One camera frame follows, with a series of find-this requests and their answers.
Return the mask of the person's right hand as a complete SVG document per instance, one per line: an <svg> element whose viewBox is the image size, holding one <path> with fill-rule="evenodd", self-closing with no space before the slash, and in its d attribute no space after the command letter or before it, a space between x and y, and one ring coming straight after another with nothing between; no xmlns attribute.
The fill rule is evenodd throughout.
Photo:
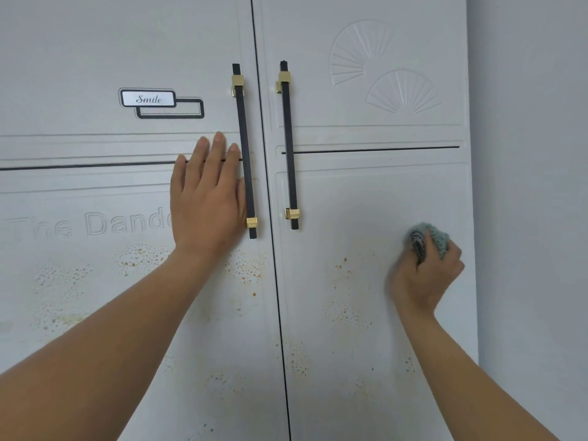
<svg viewBox="0 0 588 441"><path fill-rule="evenodd" d="M433 318L449 286L463 272L462 250L451 239L443 259L417 266L416 255L408 245L394 264L390 292L401 320Z"/></svg>

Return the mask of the white left cabinet door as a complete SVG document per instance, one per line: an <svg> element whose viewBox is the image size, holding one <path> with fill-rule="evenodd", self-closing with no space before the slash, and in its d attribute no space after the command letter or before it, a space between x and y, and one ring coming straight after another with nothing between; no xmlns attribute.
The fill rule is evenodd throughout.
<svg viewBox="0 0 588 441"><path fill-rule="evenodd" d="M257 238L187 312L121 441L289 441L251 0L0 0L0 372L173 250L169 181L245 80ZM121 88L204 101L141 120Z"/></svg>

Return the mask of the white right cabinet door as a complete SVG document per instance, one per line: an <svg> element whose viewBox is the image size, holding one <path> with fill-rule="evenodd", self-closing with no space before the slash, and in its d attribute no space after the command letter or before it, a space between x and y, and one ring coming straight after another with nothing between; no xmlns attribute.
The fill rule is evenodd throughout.
<svg viewBox="0 0 588 441"><path fill-rule="evenodd" d="M466 0L252 8L291 440L453 441L386 284L421 222L475 264Z"/></svg>

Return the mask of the white cabinet door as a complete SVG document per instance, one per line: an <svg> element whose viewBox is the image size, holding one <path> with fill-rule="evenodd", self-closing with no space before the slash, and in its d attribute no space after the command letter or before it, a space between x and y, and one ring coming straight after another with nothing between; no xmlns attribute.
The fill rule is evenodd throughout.
<svg viewBox="0 0 588 441"><path fill-rule="evenodd" d="M187 312L121 441L289 441L251 0L0 0L0 372L173 250L169 181L245 80L257 238ZM204 101L141 120L121 88Z"/></svg>
<svg viewBox="0 0 588 441"><path fill-rule="evenodd" d="M475 264L466 0L252 8L291 440L453 441L386 284L421 222Z"/></svg>

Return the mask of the person's left hand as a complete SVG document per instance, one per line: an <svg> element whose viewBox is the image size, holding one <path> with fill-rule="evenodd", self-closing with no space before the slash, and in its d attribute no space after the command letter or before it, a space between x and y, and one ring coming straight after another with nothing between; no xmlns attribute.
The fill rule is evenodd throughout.
<svg viewBox="0 0 588 441"><path fill-rule="evenodd" d="M230 251L245 229L239 229L236 184L241 153L236 143L227 145L219 180L204 180L204 162L212 140L202 136L187 159L185 186L171 194L174 252L218 260Z"/></svg>

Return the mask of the person's left forearm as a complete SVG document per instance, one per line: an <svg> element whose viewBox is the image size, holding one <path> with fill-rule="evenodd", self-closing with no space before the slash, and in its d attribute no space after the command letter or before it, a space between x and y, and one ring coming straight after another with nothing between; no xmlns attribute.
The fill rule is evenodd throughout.
<svg viewBox="0 0 588 441"><path fill-rule="evenodd" d="M117 441L223 251L153 272L0 375L0 441Z"/></svg>

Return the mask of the green grey cleaning cloth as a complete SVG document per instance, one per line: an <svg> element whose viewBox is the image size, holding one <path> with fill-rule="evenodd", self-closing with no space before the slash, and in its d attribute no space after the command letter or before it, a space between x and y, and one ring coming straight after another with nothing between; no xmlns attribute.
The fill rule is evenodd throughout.
<svg viewBox="0 0 588 441"><path fill-rule="evenodd" d="M441 259L445 257L448 249L449 235L434 225L421 222L411 227L406 234L405 242L415 253L417 266L426 259L426 234L430 235Z"/></svg>

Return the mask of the person's right forearm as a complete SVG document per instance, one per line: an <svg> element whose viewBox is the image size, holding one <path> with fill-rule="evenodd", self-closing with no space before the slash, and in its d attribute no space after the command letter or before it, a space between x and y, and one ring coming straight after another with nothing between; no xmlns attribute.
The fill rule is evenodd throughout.
<svg viewBox="0 0 588 441"><path fill-rule="evenodd" d="M506 393L430 314L399 312L454 441L560 441Z"/></svg>

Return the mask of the black white label sticker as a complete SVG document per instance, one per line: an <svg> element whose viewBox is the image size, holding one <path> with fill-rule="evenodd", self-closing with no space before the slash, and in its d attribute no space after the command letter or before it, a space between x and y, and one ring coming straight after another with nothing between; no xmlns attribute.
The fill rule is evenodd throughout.
<svg viewBox="0 0 588 441"><path fill-rule="evenodd" d="M204 101L200 97L178 96L173 89L121 88L119 103L133 109L141 120L202 120Z"/></svg>

